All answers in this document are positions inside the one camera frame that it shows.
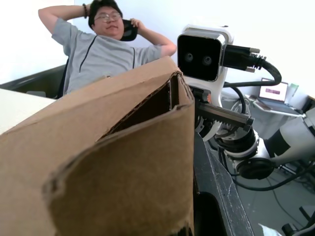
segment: short sleeve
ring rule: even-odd
[[[67,56],[71,54],[71,46],[75,45],[76,36],[79,30],[76,26],[71,23],[58,18],[54,28],[52,38],[63,45],[63,52]]]
[[[161,57],[161,46],[151,45],[147,48],[135,48],[135,51],[137,62],[140,65],[160,59]]]

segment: man's hand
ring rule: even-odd
[[[131,18],[131,24],[133,25],[133,27],[138,27],[138,33],[141,35],[143,33],[143,31],[146,29],[146,27],[144,26],[144,24],[142,23],[142,21],[139,21],[137,19]]]

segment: gray floor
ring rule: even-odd
[[[285,180],[290,175],[281,170],[274,170],[268,177],[271,184]],[[266,179],[250,180],[238,177],[237,180],[245,185],[253,187],[268,187],[269,183]],[[298,229],[301,225],[305,226],[307,220],[299,210],[300,206],[315,206],[315,192],[314,189],[304,187],[303,184],[292,181],[280,188],[275,189],[275,193],[282,207],[301,225],[291,219],[278,205],[272,191],[256,192],[238,187],[238,193],[248,219],[251,223],[255,236],[268,236],[263,234],[262,227],[277,230],[281,235],[284,235],[281,227],[287,223],[293,223]]]

